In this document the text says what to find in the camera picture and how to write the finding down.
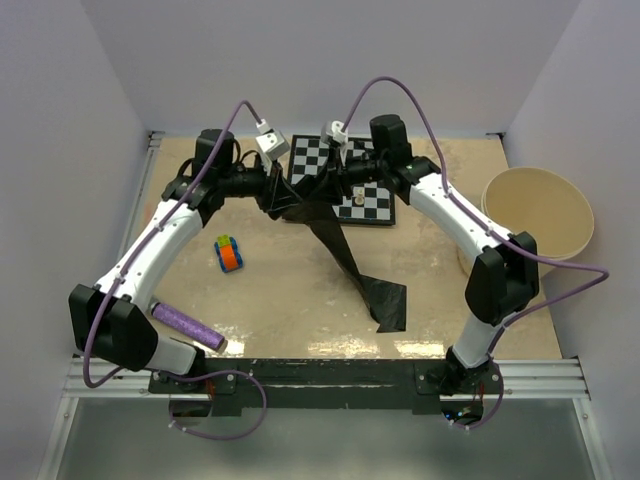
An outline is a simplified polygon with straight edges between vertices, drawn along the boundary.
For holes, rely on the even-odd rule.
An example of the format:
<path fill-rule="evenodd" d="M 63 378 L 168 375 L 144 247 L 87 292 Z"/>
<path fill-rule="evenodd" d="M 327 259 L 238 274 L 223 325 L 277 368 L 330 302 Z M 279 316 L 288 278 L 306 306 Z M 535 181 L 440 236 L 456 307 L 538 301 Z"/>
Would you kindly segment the black trash bag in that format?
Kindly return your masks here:
<path fill-rule="evenodd" d="M 340 269 L 360 294 L 370 317 L 378 323 L 379 333 L 406 330 L 407 287 L 362 274 L 354 259 L 333 206 L 341 200 L 321 200 L 319 179 L 306 176 L 292 185 L 300 196 L 300 204 L 284 215 L 269 215 L 306 225 L 326 247 Z"/>

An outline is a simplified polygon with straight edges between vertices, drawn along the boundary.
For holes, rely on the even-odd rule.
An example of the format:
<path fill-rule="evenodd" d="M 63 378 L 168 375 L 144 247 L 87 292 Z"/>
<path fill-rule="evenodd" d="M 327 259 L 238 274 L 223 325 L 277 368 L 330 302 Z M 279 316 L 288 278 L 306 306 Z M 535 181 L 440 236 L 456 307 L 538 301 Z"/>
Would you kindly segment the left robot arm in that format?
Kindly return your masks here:
<path fill-rule="evenodd" d="M 207 368 L 194 345 L 160 334 L 146 317 L 156 287 L 181 250 L 230 197 L 253 197 L 277 218 L 297 201 L 280 157 L 289 144 L 277 130 L 256 139 L 252 167 L 235 160 L 230 132 L 208 129 L 196 140 L 192 173 L 179 173 L 165 188 L 151 220 L 124 256 L 93 285 L 69 295 L 76 347 L 131 371 L 162 370 L 185 392 L 200 390 Z"/>

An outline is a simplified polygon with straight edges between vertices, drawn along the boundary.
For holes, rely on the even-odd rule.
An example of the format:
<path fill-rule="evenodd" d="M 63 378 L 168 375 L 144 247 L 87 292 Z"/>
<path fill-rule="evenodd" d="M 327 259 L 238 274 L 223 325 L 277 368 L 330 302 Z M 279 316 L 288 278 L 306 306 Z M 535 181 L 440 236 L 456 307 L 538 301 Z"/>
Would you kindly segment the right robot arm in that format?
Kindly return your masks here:
<path fill-rule="evenodd" d="M 489 367 L 499 328 L 539 293 L 533 258 L 536 242 L 526 232 L 511 233 L 471 202 L 457 198 L 443 168 L 414 155 L 398 115 L 377 116 L 369 128 L 371 148 L 351 157 L 346 125 L 334 120 L 324 126 L 321 140 L 328 146 L 328 157 L 320 175 L 321 189 L 346 196 L 357 184 L 383 182 L 406 205 L 431 219 L 466 255 L 472 266 L 464 292 L 470 317 L 447 351 L 440 390 L 469 392 Z"/>

